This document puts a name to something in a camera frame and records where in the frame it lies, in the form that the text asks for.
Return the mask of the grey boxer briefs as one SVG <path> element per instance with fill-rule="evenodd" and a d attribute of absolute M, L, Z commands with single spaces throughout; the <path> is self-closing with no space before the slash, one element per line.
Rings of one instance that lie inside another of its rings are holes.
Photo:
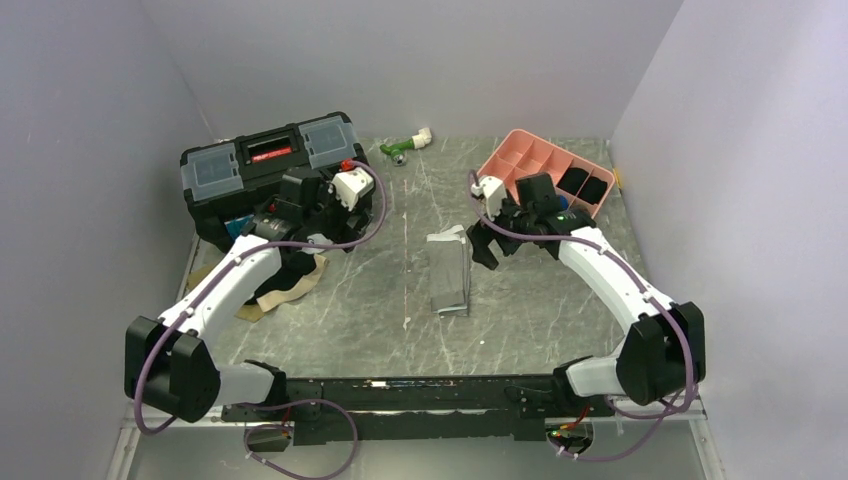
<path fill-rule="evenodd" d="M 467 316 L 470 306 L 470 255 L 465 228 L 454 225 L 426 236 L 429 302 L 438 315 Z"/>

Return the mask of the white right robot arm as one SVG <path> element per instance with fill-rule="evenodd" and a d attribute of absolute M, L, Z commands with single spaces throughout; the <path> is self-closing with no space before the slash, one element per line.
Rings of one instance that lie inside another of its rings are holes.
<path fill-rule="evenodd" d="M 624 397 L 686 409 L 706 376 L 704 318 L 693 302 L 678 302 L 643 278 L 606 239 L 587 211 L 568 208 L 546 174 L 504 183 L 470 172 L 467 194 L 478 217 L 468 230 L 474 262 L 493 270 L 503 255 L 534 244 L 576 273 L 612 313 L 624 338 L 605 356 L 587 356 L 554 370 L 551 401 L 574 415 L 592 400 Z"/>

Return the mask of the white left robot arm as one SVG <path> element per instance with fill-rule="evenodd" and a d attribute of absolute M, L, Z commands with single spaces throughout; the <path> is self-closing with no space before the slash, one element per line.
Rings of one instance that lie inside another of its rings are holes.
<path fill-rule="evenodd" d="M 264 420 L 287 406 L 285 373 L 262 362 L 219 366 L 210 353 L 226 322 L 312 249 L 351 250 L 382 227 L 371 215 L 380 176 L 346 161 L 332 178 L 312 170 L 284 176 L 280 191 L 247 222 L 230 250 L 194 289 L 157 318 L 136 318 L 125 335 L 125 392 L 137 427 L 152 435 L 211 409 L 248 405 Z"/>

